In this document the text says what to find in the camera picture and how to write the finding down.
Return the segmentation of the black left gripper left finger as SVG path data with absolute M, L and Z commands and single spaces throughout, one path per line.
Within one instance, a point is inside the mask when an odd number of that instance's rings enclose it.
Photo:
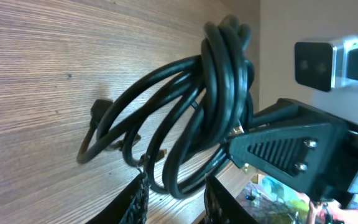
M 141 172 L 87 224 L 144 224 L 149 205 L 149 179 Z

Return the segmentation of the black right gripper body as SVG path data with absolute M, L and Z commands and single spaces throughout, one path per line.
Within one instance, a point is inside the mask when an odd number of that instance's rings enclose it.
M 337 125 L 337 144 L 321 168 L 316 192 L 305 193 L 313 201 L 336 200 L 341 208 L 358 208 L 358 124 L 290 99 L 279 99 L 268 108 L 268 127 L 315 123 Z

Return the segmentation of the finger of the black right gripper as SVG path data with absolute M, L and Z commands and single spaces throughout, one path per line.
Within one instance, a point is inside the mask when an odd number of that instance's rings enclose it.
M 228 154 L 239 168 L 249 164 L 302 193 L 316 192 L 316 178 L 337 144 L 337 125 L 257 128 L 230 140 Z

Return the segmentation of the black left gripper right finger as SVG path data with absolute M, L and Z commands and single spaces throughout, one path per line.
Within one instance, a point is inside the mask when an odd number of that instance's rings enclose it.
M 204 205 L 205 224 L 258 224 L 215 176 L 206 178 Z

